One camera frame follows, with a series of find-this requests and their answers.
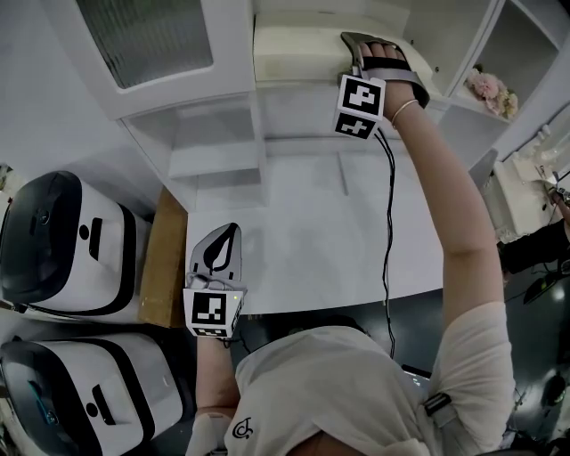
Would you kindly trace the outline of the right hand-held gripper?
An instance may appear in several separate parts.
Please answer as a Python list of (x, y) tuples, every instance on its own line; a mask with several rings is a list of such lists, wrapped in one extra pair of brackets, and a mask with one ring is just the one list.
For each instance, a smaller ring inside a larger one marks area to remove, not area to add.
[(387, 45), (397, 52), (396, 43), (356, 32), (340, 34), (351, 53), (351, 69), (338, 75), (338, 101), (333, 131), (358, 139), (368, 139), (384, 118), (385, 94), (388, 82), (407, 83), (421, 107), (430, 101), (427, 88), (405, 59), (366, 57), (362, 45)]

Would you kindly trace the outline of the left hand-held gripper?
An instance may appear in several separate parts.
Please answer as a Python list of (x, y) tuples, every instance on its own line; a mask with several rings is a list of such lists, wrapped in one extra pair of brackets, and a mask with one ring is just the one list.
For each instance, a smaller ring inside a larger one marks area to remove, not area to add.
[(241, 229), (236, 223), (216, 228), (195, 245), (183, 289), (185, 323), (192, 335), (232, 338), (247, 294), (241, 272)]

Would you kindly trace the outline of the person's right hand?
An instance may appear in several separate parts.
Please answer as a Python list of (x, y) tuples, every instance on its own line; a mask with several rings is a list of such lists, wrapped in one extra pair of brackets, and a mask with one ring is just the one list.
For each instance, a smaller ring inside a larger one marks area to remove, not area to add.
[[(392, 45), (360, 43), (360, 49), (364, 58), (388, 58), (404, 61), (404, 55)], [(391, 122), (394, 122), (396, 112), (401, 109), (403, 105), (414, 99), (415, 95), (409, 83), (400, 81), (387, 82), (384, 108), (385, 117)]]

